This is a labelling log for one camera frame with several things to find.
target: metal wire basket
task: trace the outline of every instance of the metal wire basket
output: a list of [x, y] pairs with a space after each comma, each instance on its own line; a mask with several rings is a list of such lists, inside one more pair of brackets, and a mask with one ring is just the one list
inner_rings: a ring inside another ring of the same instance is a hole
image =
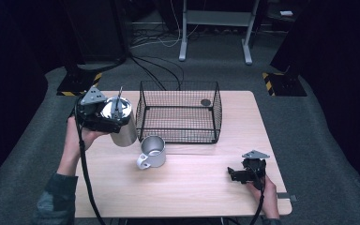
[[141, 82], [136, 112], [139, 141], [217, 143], [222, 107], [217, 82]]

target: gray carpet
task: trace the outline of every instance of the gray carpet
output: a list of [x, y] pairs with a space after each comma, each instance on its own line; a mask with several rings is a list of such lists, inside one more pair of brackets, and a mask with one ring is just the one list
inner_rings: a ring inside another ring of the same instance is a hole
[[[288, 192], [297, 198], [284, 224], [360, 224], [360, 179], [330, 134], [313, 91], [301, 79], [307, 97], [270, 97], [263, 72], [283, 36], [261, 33], [251, 50], [253, 65], [246, 66], [240, 36], [199, 37], [188, 44], [187, 61], [179, 62], [180, 43], [144, 45], [131, 52], [169, 60], [184, 70], [186, 81], [217, 81], [221, 90], [248, 90], [255, 95], [268, 137]], [[149, 59], [178, 76], [174, 64]], [[173, 80], [166, 71], [144, 64], [161, 80]], [[96, 68], [102, 65], [89, 65]], [[57, 168], [64, 142], [66, 118], [75, 97], [58, 97], [56, 88], [63, 68], [46, 74], [49, 90], [34, 119], [0, 169], [0, 224], [27, 224], [38, 196]], [[103, 73], [100, 90], [139, 90], [150, 80], [130, 59]], [[116, 224], [116, 219], [107, 223]], [[248, 224], [249, 217], [239, 218]], [[76, 224], [98, 224], [95, 218], [78, 218]]]

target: white mug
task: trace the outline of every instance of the white mug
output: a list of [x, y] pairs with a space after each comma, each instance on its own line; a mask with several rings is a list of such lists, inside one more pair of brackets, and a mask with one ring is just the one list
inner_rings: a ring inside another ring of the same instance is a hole
[[160, 167], [165, 160], [165, 141], [161, 137], [148, 136], [142, 140], [142, 154], [137, 159], [137, 166], [140, 169]]

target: human hand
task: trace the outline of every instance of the human hand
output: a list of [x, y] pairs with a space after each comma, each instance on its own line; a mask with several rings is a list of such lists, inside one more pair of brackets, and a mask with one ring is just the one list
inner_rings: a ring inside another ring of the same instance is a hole
[[[82, 139], [84, 141], [85, 150], [87, 150], [92, 145], [96, 138], [104, 134], [107, 133], [83, 128]], [[71, 116], [67, 120], [67, 133], [64, 143], [64, 151], [63, 156], [61, 157], [60, 165], [57, 169], [57, 173], [74, 176], [80, 157], [80, 138], [78, 135], [77, 123], [75, 121], [75, 117]]]
[[[262, 210], [267, 218], [279, 218], [278, 200], [277, 200], [277, 186], [266, 175], [262, 178], [262, 185], [264, 185], [264, 201], [262, 203]], [[253, 183], [247, 183], [247, 189], [252, 192], [256, 202], [260, 201], [262, 193], [253, 186]]]

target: sleeve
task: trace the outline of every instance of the sleeve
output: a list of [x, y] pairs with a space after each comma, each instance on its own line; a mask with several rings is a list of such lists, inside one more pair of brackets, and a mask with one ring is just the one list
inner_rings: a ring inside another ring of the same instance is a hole
[[282, 225], [282, 222], [276, 218], [264, 218], [262, 225]]
[[32, 224], [73, 224], [77, 176], [54, 173], [37, 202]]

